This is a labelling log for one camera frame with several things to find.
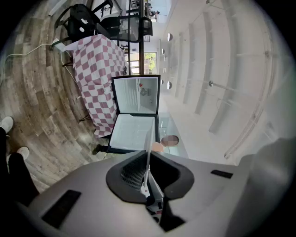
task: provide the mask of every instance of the wood plank flooring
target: wood plank flooring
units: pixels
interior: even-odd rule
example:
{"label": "wood plank flooring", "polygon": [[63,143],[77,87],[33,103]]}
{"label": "wood plank flooring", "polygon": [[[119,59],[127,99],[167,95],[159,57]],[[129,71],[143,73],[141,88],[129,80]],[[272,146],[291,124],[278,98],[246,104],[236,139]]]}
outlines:
{"label": "wood plank flooring", "polygon": [[[48,16],[57,1],[41,1],[23,17],[1,52],[1,68],[9,54],[25,54],[67,36],[64,28],[54,29],[57,17],[68,6],[85,4],[86,0],[69,0]],[[8,59],[0,87],[0,119],[12,116],[14,120],[10,150],[29,148],[25,163],[40,192],[76,168],[102,160],[105,153],[93,156],[92,150],[107,142],[94,137],[92,121],[78,123],[87,115],[80,91],[62,67],[59,50],[48,49],[49,45],[41,46],[28,56]],[[62,57],[64,62],[69,61],[67,54]]]}

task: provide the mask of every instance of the window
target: window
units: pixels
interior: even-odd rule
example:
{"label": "window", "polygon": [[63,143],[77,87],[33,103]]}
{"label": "window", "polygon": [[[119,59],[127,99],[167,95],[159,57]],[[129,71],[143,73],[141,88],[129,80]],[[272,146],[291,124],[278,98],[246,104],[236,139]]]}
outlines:
{"label": "window", "polygon": [[[157,53],[144,53],[144,74],[156,74]],[[130,54],[130,69],[133,74],[139,74],[139,53]]]}

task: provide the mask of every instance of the white sneaker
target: white sneaker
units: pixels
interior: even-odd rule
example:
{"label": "white sneaker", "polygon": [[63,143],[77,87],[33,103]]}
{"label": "white sneaker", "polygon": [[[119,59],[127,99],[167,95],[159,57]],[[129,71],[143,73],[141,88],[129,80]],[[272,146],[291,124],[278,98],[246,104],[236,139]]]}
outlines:
{"label": "white sneaker", "polygon": [[[29,149],[25,146],[18,149],[17,153],[21,154],[24,160],[27,159],[30,154]],[[10,156],[11,156],[11,154],[6,157],[7,164],[8,164]]]}
{"label": "white sneaker", "polygon": [[13,126],[13,119],[12,117],[5,117],[1,123],[0,123],[0,127],[2,127],[6,134],[12,129]]}

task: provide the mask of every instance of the person's hand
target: person's hand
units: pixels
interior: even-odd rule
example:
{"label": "person's hand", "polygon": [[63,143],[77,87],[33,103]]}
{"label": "person's hand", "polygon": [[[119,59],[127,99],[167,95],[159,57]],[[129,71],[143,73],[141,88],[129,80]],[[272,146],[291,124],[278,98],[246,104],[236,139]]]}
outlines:
{"label": "person's hand", "polygon": [[163,146],[160,143],[153,143],[152,144],[153,151],[161,151],[163,152]]}

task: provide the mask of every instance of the pink and white checkered cloth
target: pink and white checkered cloth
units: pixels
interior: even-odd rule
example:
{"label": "pink and white checkered cloth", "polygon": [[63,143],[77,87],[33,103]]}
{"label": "pink and white checkered cloth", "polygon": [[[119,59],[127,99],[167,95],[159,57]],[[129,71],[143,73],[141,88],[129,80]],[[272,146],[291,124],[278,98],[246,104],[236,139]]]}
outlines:
{"label": "pink and white checkered cloth", "polygon": [[110,135],[116,121],[111,78],[123,74],[127,66],[124,51],[103,35],[86,37],[66,46],[73,51],[75,80],[97,138]]}

